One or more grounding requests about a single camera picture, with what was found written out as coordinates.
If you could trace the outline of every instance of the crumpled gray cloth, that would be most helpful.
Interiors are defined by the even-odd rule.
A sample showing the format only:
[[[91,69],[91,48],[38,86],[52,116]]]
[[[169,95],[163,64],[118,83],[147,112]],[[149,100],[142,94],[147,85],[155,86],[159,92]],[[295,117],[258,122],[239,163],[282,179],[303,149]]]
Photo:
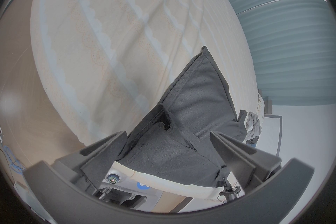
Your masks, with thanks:
[[[261,125],[257,114],[249,112],[246,122],[246,131],[245,141],[251,140],[261,134]]]

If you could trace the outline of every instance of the blue rope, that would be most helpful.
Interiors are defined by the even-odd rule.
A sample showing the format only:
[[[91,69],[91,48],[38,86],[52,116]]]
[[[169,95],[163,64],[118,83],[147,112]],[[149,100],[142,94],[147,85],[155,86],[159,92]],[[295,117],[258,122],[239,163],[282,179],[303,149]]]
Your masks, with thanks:
[[[22,175],[22,173],[26,170],[25,166],[15,158],[13,152],[10,150],[8,146],[3,146],[4,153],[9,161],[9,167],[16,173]]]

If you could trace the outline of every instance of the mattress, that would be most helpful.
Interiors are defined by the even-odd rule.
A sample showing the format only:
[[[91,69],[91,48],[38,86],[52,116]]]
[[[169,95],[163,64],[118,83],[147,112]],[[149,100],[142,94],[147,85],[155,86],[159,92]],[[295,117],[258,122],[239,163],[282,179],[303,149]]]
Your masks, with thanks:
[[[203,46],[237,115],[257,113],[250,50],[228,0],[33,0],[31,46],[49,99],[85,145],[130,133]]]

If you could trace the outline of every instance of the dark gray cloth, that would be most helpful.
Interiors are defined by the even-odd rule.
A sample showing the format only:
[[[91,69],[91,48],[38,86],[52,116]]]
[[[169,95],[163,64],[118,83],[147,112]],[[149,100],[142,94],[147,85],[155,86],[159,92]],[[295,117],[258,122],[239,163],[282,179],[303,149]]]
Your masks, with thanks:
[[[219,131],[243,141],[229,87],[206,47],[134,128],[118,157],[120,164],[184,185],[223,186],[230,170],[210,141]]]

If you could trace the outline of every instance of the brown floor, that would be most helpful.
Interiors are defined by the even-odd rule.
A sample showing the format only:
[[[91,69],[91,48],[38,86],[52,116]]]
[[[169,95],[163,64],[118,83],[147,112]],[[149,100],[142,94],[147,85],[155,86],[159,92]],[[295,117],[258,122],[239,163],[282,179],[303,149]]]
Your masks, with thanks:
[[[31,6],[32,0],[14,0],[0,20],[0,126],[4,145],[26,167],[84,147],[41,84],[31,48]],[[0,160],[6,162],[2,152]],[[16,173],[10,178],[22,182]]]

